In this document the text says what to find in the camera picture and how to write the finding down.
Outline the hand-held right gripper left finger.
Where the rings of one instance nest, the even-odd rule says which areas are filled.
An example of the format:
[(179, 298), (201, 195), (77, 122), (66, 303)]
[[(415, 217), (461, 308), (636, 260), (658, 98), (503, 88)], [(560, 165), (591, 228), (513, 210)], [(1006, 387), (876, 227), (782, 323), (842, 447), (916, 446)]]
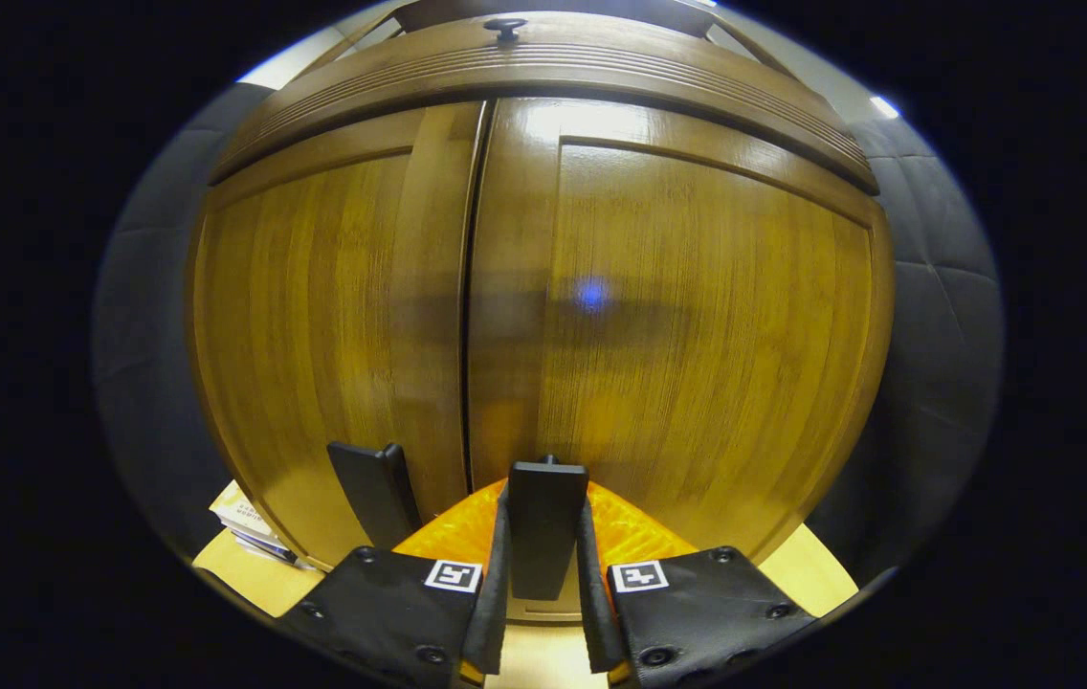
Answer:
[(276, 622), (368, 688), (480, 685), (500, 671), (510, 590), (507, 479), (393, 548), (357, 546)]

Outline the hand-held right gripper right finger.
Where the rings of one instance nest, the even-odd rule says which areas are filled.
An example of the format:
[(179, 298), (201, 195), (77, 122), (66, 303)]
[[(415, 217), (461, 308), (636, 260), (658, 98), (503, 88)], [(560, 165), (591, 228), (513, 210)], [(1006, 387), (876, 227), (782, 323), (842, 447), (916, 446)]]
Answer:
[(815, 621), (735, 546), (697, 549), (596, 483), (577, 566), (588, 664), (613, 688), (713, 688)]

